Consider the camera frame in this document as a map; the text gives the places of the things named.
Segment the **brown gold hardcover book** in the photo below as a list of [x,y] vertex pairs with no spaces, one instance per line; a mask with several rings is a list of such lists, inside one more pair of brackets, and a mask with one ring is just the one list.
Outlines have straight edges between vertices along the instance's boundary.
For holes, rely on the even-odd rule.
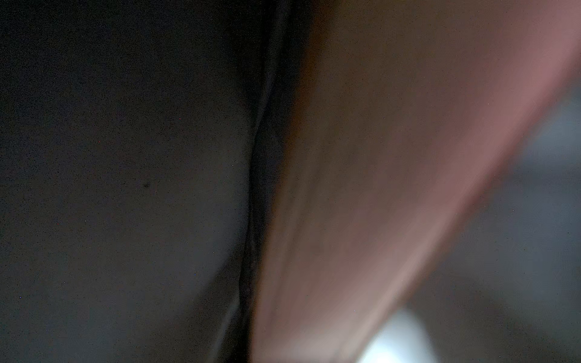
[[355,362],[580,63],[578,1],[318,1],[252,362]]

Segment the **navy blue student backpack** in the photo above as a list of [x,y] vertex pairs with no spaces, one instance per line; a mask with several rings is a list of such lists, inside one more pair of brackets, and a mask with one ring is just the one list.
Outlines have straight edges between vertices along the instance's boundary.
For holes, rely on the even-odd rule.
[[[1,360],[252,362],[318,1],[1,3]],[[580,360],[580,96],[355,362]]]

